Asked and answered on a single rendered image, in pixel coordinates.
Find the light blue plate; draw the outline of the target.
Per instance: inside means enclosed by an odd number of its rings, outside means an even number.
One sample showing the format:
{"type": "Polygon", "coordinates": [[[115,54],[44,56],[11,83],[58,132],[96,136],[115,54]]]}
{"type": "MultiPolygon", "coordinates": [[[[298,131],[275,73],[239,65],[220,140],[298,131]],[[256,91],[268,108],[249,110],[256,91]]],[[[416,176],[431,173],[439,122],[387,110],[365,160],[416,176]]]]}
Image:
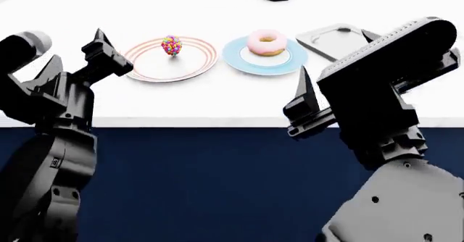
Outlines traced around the light blue plate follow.
{"type": "Polygon", "coordinates": [[[253,75],[278,76],[296,72],[307,61],[307,52],[295,41],[287,40],[287,47],[274,57],[261,57],[247,48],[247,37],[227,43],[222,58],[232,68],[253,75]]]}

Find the grey rectangular tray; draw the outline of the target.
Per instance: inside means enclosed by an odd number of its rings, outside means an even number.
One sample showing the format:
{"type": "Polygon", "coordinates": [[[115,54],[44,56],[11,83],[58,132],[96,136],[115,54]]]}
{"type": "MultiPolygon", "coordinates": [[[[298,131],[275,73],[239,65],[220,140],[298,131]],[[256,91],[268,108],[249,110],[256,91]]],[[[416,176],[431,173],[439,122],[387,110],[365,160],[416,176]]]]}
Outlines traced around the grey rectangular tray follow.
{"type": "Polygon", "coordinates": [[[361,29],[348,24],[334,24],[300,33],[298,43],[328,61],[335,62],[367,44],[361,29]]]}

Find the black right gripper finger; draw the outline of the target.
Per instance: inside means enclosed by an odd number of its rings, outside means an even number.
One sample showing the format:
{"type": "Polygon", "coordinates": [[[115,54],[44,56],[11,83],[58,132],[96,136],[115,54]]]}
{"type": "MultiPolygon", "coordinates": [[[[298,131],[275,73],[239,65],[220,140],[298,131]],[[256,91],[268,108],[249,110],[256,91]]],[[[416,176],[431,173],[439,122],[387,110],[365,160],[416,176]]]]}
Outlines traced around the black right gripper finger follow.
{"type": "Polygon", "coordinates": [[[372,43],[373,41],[377,41],[378,39],[381,38],[380,35],[377,35],[376,33],[372,33],[368,30],[361,30],[361,33],[363,35],[363,37],[365,38],[365,40],[367,41],[367,43],[372,43]]]}
{"type": "Polygon", "coordinates": [[[287,133],[295,140],[306,139],[322,133],[328,126],[337,123],[332,109],[321,109],[304,65],[299,72],[295,97],[284,108],[283,114],[290,122],[287,133]]]}

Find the pink frosted donut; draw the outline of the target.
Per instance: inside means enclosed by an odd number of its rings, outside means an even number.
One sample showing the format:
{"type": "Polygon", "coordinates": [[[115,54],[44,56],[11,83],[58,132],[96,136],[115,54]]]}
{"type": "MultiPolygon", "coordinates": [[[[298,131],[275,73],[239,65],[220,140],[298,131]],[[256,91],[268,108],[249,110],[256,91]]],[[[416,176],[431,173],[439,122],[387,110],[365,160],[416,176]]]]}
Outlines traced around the pink frosted donut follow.
{"type": "Polygon", "coordinates": [[[287,39],[277,30],[256,30],[248,36],[246,46],[254,54],[274,57],[286,49],[287,39]]]}

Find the colourful sprinkle ball dessert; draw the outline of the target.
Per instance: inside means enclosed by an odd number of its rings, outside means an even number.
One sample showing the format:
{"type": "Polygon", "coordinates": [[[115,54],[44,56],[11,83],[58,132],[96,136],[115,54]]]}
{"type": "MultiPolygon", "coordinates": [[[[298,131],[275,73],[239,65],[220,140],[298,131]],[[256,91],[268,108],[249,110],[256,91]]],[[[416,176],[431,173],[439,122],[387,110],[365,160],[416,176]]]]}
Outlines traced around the colourful sprinkle ball dessert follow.
{"type": "Polygon", "coordinates": [[[179,37],[168,35],[162,39],[161,47],[166,54],[174,57],[181,52],[183,44],[179,37]]]}

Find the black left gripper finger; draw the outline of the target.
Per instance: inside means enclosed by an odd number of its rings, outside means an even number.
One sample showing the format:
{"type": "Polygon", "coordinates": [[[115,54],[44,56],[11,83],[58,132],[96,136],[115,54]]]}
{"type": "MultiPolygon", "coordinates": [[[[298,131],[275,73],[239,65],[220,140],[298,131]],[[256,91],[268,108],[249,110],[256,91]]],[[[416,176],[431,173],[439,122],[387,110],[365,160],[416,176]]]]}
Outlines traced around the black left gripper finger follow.
{"type": "Polygon", "coordinates": [[[123,76],[133,70],[133,63],[115,50],[100,28],[81,51],[85,54],[87,65],[73,73],[76,83],[94,84],[111,74],[123,76]]]}

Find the white plate with red rings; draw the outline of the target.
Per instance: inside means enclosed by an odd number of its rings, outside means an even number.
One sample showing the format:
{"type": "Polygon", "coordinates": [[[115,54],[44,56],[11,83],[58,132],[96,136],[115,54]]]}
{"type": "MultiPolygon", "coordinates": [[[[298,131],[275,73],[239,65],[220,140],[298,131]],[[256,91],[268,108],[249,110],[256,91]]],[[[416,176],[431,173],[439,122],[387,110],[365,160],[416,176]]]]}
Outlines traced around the white plate with red rings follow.
{"type": "Polygon", "coordinates": [[[192,37],[179,39],[182,48],[175,56],[166,54],[163,37],[127,50],[125,57],[133,63],[128,76],[149,83],[173,83],[204,74],[218,61],[219,53],[211,43],[192,37]]]}

